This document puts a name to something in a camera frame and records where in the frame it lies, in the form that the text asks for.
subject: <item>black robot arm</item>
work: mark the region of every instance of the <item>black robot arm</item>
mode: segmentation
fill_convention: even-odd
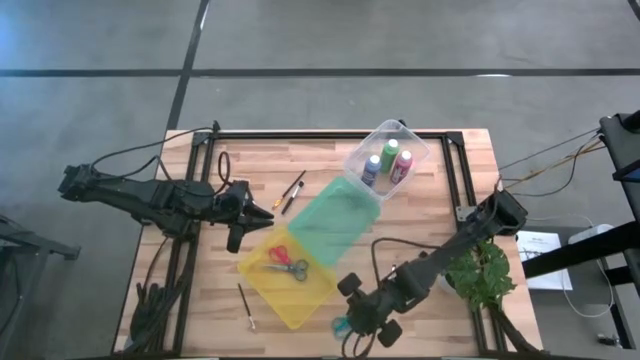
[[[62,198],[101,202],[153,222],[168,237],[184,237],[195,221],[226,224],[227,250],[237,253],[245,233],[273,225],[273,215],[253,202],[247,181],[233,181],[222,194],[209,183],[186,180],[136,181],[101,173],[89,164],[68,166],[58,188]]]
[[[441,248],[417,259],[404,262],[382,280],[369,294],[359,289],[360,279],[351,273],[338,288],[348,296],[347,320],[353,332],[365,336],[376,333],[385,347],[402,334],[395,320],[387,322],[393,312],[405,313],[424,300],[440,274],[452,260],[465,254],[480,241],[495,235],[515,234],[525,223],[527,211],[507,191],[495,191],[470,214],[464,226]]]

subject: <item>green paint bottle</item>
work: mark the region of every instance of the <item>green paint bottle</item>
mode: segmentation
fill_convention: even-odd
[[[384,144],[384,148],[382,148],[382,154],[380,154],[380,172],[383,174],[388,174],[391,171],[391,167],[393,166],[393,160],[396,159],[396,155],[398,155],[398,151],[400,151],[400,147],[398,146],[398,140],[391,139]]]

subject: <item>green plastic tray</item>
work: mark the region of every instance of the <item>green plastic tray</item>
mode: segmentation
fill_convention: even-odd
[[[379,216],[375,199],[337,177],[289,223],[289,232],[320,264],[333,266]]]

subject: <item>red scissors handle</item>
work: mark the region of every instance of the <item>red scissors handle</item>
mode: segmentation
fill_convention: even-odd
[[[287,248],[282,245],[269,249],[269,257],[271,257],[271,260],[282,264],[291,264],[291,259],[287,255]]]

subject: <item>clear plastic container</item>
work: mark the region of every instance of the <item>clear plastic container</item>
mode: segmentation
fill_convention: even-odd
[[[287,256],[294,263],[302,259],[309,263],[304,281],[296,280],[291,273],[265,267],[277,264],[269,256],[269,250],[278,246],[287,249]],[[335,272],[320,265],[286,227],[275,228],[260,246],[238,263],[238,271],[290,329],[299,328],[337,286]]]
[[[384,145],[391,139],[398,141],[399,152],[396,158],[403,151],[411,152],[413,163],[409,174],[399,183],[394,184],[391,182],[393,170],[387,174],[378,173],[374,186],[369,187],[361,180],[365,163],[372,155],[380,156]],[[427,159],[429,152],[429,146],[398,120],[387,120],[362,140],[360,145],[349,154],[344,162],[344,171],[346,178],[351,183],[364,190],[378,202],[382,202],[393,196],[396,191],[411,179],[414,169]]]

